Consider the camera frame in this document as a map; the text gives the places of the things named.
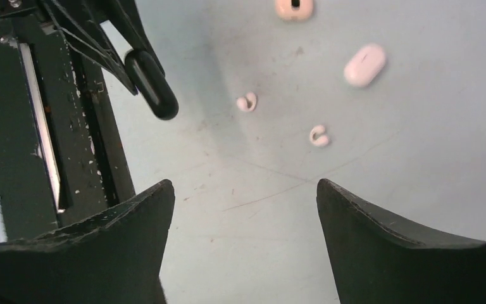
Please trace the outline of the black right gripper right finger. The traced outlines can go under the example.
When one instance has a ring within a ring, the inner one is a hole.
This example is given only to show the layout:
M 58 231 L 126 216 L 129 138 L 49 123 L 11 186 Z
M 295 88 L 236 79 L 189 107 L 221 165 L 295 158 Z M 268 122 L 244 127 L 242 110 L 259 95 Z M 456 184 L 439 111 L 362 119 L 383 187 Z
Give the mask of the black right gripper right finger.
M 419 224 L 328 179 L 316 202 L 341 303 L 486 303 L 486 241 Z

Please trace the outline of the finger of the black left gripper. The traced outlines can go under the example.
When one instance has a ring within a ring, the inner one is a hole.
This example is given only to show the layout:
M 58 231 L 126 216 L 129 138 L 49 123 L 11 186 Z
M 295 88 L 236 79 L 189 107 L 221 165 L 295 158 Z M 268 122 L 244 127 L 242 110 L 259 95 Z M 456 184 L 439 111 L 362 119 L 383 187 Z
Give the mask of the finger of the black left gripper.
M 139 11 L 134 0 L 108 1 L 110 7 L 109 19 L 126 41 L 134 48 L 147 51 L 165 76 L 163 69 L 151 43 L 145 33 Z
M 126 1 L 42 1 L 41 5 L 67 44 L 79 54 L 112 73 L 133 95 L 138 90 L 101 24 L 110 21 L 122 32 L 133 29 Z

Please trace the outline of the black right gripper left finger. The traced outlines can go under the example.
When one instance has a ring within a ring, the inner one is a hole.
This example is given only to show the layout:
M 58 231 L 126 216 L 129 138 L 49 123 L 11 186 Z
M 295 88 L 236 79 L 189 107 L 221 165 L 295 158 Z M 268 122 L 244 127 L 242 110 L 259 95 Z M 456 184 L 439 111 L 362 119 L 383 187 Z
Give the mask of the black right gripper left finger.
M 75 224 L 0 243 L 0 303 L 165 303 L 174 206 L 165 179 Z

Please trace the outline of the black oval earbud case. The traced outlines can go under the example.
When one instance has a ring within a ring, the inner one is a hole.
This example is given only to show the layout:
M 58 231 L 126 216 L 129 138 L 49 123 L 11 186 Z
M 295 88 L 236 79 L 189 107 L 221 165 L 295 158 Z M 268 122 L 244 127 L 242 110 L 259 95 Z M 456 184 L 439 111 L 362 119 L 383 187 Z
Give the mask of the black oval earbud case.
M 125 69 L 157 118 L 171 120 L 176 117 L 178 101 L 160 67 L 147 51 L 133 49 L 128 52 Z

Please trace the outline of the white clip earbud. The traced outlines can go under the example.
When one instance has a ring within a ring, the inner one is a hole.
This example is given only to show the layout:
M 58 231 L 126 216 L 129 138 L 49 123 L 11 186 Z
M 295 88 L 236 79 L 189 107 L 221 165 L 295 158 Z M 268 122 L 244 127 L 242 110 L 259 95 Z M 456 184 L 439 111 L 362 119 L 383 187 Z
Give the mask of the white clip earbud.
M 309 142 L 319 148 L 329 145 L 330 138 L 326 127 L 324 125 L 314 126 L 309 133 Z
M 236 99 L 236 105 L 240 111 L 252 112 L 255 110 L 258 97 L 254 92 L 248 92 L 244 96 Z

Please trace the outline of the pink square earbud case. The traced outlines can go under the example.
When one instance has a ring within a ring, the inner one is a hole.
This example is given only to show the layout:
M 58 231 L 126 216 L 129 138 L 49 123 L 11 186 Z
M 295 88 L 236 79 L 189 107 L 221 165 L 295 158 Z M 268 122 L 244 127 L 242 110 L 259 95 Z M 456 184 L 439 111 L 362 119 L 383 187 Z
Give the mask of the pink square earbud case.
M 275 11 L 285 21 L 304 21 L 313 15 L 313 0 L 275 0 Z

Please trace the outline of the white oval earbud case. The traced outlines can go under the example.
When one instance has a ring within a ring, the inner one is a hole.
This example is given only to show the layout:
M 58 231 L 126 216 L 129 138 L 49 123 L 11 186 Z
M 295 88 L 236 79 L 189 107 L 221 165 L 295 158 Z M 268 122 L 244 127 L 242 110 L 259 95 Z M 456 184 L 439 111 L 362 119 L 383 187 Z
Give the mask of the white oval earbud case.
M 387 63 L 384 48 L 372 43 L 363 46 L 344 67 L 344 78 L 353 87 L 366 87 Z

